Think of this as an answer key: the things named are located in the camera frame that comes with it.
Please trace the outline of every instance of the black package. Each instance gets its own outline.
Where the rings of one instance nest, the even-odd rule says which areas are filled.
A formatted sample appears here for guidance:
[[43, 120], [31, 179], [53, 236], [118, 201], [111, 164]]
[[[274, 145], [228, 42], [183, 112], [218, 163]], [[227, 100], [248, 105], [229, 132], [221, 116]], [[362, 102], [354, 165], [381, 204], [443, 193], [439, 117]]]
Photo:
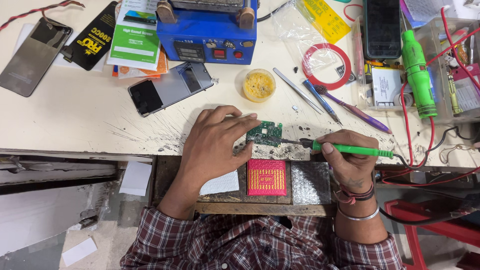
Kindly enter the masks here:
[[65, 60], [86, 70], [91, 70], [100, 61], [112, 45], [117, 4], [116, 1], [108, 4], [70, 45], [63, 47]]

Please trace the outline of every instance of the right hand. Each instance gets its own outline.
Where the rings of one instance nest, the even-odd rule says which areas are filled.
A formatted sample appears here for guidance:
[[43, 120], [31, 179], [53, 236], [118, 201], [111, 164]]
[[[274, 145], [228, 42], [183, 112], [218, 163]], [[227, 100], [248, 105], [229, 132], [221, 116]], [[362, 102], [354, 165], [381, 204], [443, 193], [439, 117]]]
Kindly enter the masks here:
[[350, 192], [365, 193], [372, 186], [372, 170], [378, 157], [343, 153], [334, 144], [378, 149], [378, 141], [351, 130], [342, 129], [316, 139], [322, 144], [322, 153], [332, 166], [336, 180]]
[[252, 157], [252, 141], [236, 155], [232, 154], [233, 144], [262, 121], [257, 120], [256, 113], [229, 120], [225, 119], [227, 115], [239, 117], [242, 113], [230, 105], [200, 113], [185, 141], [177, 176], [201, 188], [208, 180], [233, 172]]

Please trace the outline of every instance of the work table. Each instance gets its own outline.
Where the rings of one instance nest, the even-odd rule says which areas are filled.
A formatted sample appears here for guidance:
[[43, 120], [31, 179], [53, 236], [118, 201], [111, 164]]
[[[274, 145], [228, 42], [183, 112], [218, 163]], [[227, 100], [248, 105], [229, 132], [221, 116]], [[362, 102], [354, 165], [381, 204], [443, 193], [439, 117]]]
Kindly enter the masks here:
[[[82, 0], [86, 8], [69, 6], [58, 7], [47, 11], [46, 15], [62, 22], [75, 31], [82, 31], [110, 0]], [[346, 22], [343, 14], [346, 4], [326, 0]], [[351, 3], [361, 4], [360, 0]], [[52, 4], [48, 0], [25, 0], [22, 5], [6, 2], [0, 9], [0, 22], [9, 17], [24, 13], [30, 9]], [[258, 10], [263, 16], [275, 9], [281, 2], [262, 0]], [[360, 8], [348, 9], [349, 16], [356, 18]], [[15, 42], [25, 23], [36, 23], [41, 17], [37, 12], [25, 18], [17, 19], [0, 31], [2, 54], [0, 69], [9, 62]], [[353, 63], [351, 33], [347, 34], [336, 45], [344, 50]], [[169, 62], [174, 67], [181, 62]], [[318, 79], [332, 82], [337, 80], [335, 68], [338, 63], [324, 69]], [[127, 87], [140, 81], [141, 78], [117, 79], [111, 76], [112, 66], [105, 65], [103, 72], [85, 71], [83, 69], [64, 68], [52, 65], [33, 94], [24, 98], [0, 87], [0, 108], [4, 116], [0, 118], [0, 148], [25, 149], [42, 151], [68, 151], [89, 153], [118, 153], [142, 155], [181, 155], [182, 147], [197, 115], [204, 109], [214, 109], [218, 105], [234, 105], [244, 114], [256, 112], [258, 119], [283, 124], [283, 138], [298, 140], [300, 138], [316, 138], [342, 128], [351, 129], [366, 136], [378, 139], [380, 149], [390, 150], [408, 158], [408, 142], [405, 121], [401, 111], [375, 112], [364, 110], [375, 117], [393, 132], [389, 135], [378, 131], [367, 123], [352, 115], [349, 111], [327, 100], [337, 113], [343, 126], [336, 124], [328, 114], [318, 114], [303, 101], [280, 77], [274, 74], [277, 89], [271, 99], [265, 103], [253, 103], [247, 100], [242, 91], [245, 75], [256, 68], [272, 72], [278, 68], [285, 76], [315, 100], [301, 86], [305, 76], [301, 72], [294, 73], [297, 66], [289, 55], [285, 44], [279, 40], [272, 29], [272, 21], [268, 19], [258, 23], [257, 43], [251, 65], [205, 64], [218, 84], [206, 91], [182, 100], [165, 110], [161, 110], [146, 118], [141, 117], [129, 96]], [[338, 99], [352, 105], [359, 105], [358, 81], [331, 91]], [[424, 150], [430, 140], [430, 124], [421, 122], [417, 112], [409, 112], [410, 130], [415, 163], [424, 157]], [[451, 127], [438, 125], [435, 130], [434, 145], [441, 139], [443, 131]], [[472, 136], [468, 125], [460, 126], [463, 136]], [[245, 137], [235, 143], [234, 150], [241, 149]], [[429, 156], [429, 166], [445, 166], [439, 159], [439, 150], [448, 145], [468, 144], [470, 142], [456, 138], [451, 131], [444, 144]], [[282, 147], [254, 145], [253, 158], [308, 160], [309, 151], [298, 145], [283, 144]], [[480, 153], [477, 151], [453, 151], [449, 157], [449, 166], [477, 167]], [[380, 158], [378, 164], [399, 164], [398, 159]]]

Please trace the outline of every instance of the circuit board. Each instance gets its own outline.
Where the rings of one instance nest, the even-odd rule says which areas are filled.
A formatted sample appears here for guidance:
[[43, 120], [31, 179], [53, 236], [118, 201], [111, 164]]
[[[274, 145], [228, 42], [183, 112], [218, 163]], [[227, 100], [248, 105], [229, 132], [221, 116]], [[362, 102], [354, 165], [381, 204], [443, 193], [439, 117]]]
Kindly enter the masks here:
[[259, 145], [270, 145], [275, 147], [280, 147], [279, 142], [269, 141], [269, 137], [282, 138], [282, 123], [278, 123], [278, 126], [275, 126], [274, 122], [262, 121], [257, 127], [249, 130], [247, 132], [247, 142], [254, 141], [254, 143]]

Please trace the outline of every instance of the red button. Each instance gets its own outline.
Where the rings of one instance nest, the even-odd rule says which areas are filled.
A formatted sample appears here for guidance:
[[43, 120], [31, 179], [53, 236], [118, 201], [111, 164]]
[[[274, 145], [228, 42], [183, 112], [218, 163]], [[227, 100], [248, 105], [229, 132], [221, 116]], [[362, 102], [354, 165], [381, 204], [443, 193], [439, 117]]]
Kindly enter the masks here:
[[236, 58], [241, 58], [243, 56], [243, 53], [241, 51], [235, 51], [233, 52], [233, 55], [236, 57]]
[[213, 50], [213, 57], [218, 58], [218, 59], [224, 59], [225, 58], [225, 51], [222, 49], [215, 49]]

